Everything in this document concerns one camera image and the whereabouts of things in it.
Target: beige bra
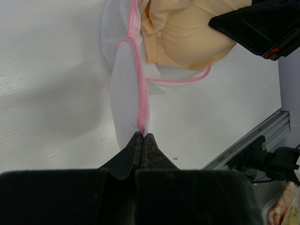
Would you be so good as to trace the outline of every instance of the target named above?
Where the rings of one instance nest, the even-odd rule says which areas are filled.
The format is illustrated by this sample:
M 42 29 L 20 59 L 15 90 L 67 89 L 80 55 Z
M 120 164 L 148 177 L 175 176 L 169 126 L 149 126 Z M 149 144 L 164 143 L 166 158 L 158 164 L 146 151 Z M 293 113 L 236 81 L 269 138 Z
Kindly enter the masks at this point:
M 251 0 L 138 0 L 147 62 L 200 70 L 235 46 L 210 28 L 211 18 L 250 6 Z

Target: gray wall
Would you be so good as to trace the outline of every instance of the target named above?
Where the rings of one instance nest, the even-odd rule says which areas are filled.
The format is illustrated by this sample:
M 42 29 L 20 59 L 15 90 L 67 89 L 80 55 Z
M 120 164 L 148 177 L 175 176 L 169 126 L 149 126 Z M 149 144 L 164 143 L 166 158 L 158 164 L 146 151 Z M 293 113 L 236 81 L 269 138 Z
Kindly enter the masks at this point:
M 282 110 L 291 115 L 291 147 L 300 144 L 300 48 L 279 60 Z

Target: white table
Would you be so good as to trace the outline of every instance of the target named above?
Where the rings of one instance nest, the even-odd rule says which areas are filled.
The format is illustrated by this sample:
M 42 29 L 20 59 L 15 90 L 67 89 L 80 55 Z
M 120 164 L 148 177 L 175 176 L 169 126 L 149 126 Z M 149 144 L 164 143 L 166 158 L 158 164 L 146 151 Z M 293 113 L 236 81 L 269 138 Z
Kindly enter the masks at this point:
M 0 172 L 95 168 L 119 150 L 104 0 L 15 0 L 0 9 Z M 202 168 L 280 108 L 277 63 L 242 47 L 203 81 L 151 96 L 150 132 L 180 168 Z

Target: beige fabric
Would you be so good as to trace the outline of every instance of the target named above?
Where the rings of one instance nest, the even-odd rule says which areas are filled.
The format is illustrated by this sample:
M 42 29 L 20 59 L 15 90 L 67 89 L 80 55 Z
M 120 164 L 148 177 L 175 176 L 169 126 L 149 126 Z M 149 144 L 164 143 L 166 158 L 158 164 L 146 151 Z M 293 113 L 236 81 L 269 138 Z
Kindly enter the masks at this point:
M 203 69 L 236 44 L 210 28 L 211 18 L 251 5 L 251 0 L 150 0 L 141 12 L 147 62 Z

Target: beige clothing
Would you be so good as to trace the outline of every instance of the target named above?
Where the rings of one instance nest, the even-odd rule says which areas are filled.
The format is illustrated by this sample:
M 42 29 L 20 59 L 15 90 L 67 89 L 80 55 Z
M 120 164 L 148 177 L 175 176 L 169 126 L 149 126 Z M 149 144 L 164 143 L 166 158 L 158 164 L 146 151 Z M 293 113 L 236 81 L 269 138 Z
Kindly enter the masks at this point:
M 210 28 L 210 19 L 250 6 L 251 2 L 150 0 L 141 12 L 148 63 L 199 70 L 221 60 L 236 43 Z

